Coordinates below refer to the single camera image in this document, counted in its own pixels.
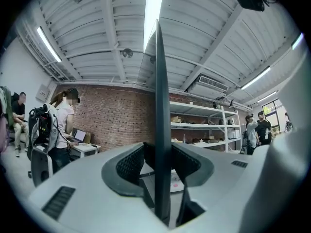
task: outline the white ceiling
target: white ceiling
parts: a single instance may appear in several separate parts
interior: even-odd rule
[[[138,78],[144,11],[145,0],[34,0],[17,28],[58,81],[120,85]],[[230,98],[249,105],[286,80],[305,57],[305,48],[291,50],[300,32],[279,4],[255,12],[236,0],[163,0],[159,22],[169,87],[177,90],[186,90],[204,73],[229,86]],[[43,45],[38,26],[61,63]],[[132,58],[123,58],[125,48],[133,50]],[[268,75],[244,91],[237,89],[267,66],[272,68]],[[141,82],[150,76],[146,72]]]

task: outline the air vent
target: air vent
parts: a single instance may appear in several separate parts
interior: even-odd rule
[[[247,163],[246,162],[238,161],[238,160],[231,162],[231,164],[235,165],[235,166],[240,166],[240,167],[243,167],[243,168],[247,167]]]
[[[71,187],[62,186],[43,207],[42,211],[53,219],[58,220],[75,190]]]
[[[222,91],[227,91],[229,88],[228,86],[226,86],[226,85],[224,85],[224,84],[222,84],[222,83],[220,83],[214,79],[203,76],[203,75],[200,76],[199,82],[203,83],[203,84],[207,84],[208,86],[220,89]]]

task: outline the red brick wall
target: red brick wall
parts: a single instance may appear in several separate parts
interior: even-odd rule
[[[98,144],[101,151],[136,142],[154,142],[155,129],[155,96],[152,93],[133,88],[122,88],[101,85],[75,85],[81,98],[80,104],[74,106],[74,127],[92,133],[91,142]],[[73,86],[58,86],[55,93]],[[170,101],[213,107],[212,102],[170,94]],[[244,123],[246,113],[239,112]],[[183,116],[186,120],[201,123],[205,118]],[[172,138],[183,140],[186,135],[188,142],[193,138],[209,136],[209,130],[177,130],[172,129]],[[215,139],[225,138],[219,130],[213,130]],[[215,150],[224,150],[225,146],[215,146]]]

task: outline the fluorescent light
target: fluorescent light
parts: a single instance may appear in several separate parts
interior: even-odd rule
[[[48,50],[51,52],[51,54],[54,56],[54,58],[57,60],[57,62],[61,62],[62,60],[58,57],[57,53],[54,51],[50,43],[48,42],[47,38],[45,37],[42,28],[37,28],[37,32],[39,36],[41,37],[42,41],[44,42],[45,46],[47,46]]]
[[[300,36],[292,44],[292,50],[294,50],[299,45],[302,39],[303,39],[303,33],[301,33]]]
[[[258,100],[258,101],[257,101],[257,103],[259,103],[259,102],[261,102],[261,101],[263,101],[263,100],[267,99],[268,97],[270,97],[270,96],[274,95],[275,93],[276,93],[276,91],[275,91],[275,92],[273,92],[273,93],[271,93],[271,94],[269,94],[268,96],[266,96],[266,97],[264,97],[264,98],[262,98],[262,99]]]
[[[245,88],[249,87],[251,84],[255,83],[258,79],[260,79],[262,76],[267,74],[267,72],[270,71],[270,70],[271,70],[271,67],[269,66],[261,74],[259,74],[256,78],[252,79],[250,82],[248,82],[247,84],[243,85],[241,87],[241,90],[244,90]]]
[[[146,0],[145,23],[144,23],[144,46],[145,53],[148,41],[155,31],[155,22],[159,20],[162,0]]]

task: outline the laptop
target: laptop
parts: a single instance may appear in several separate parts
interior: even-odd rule
[[[76,130],[76,132],[74,132],[74,135],[72,136],[71,139],[69,139],[69,141],[71,142],[78,142],[78,143],[82,143],[83,139],[86,135],[86,132],[82,131],[82,130]]]

